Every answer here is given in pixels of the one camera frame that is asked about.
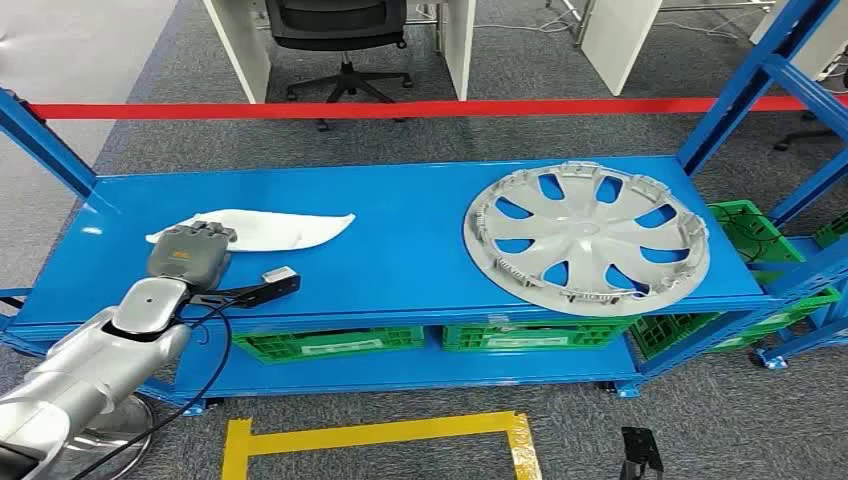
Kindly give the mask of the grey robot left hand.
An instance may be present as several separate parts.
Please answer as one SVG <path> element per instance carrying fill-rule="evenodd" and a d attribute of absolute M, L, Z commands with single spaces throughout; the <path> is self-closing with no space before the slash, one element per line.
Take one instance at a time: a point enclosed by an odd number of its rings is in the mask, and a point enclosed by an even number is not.
<path fill-rule="evenodd" d="M 170 227 L 154 241 L 147 273 L 211 289 L 219 284 L 229 263 L 228 247 L 236 240 L 235 230 L 218 222 L 196 221 Z"/>

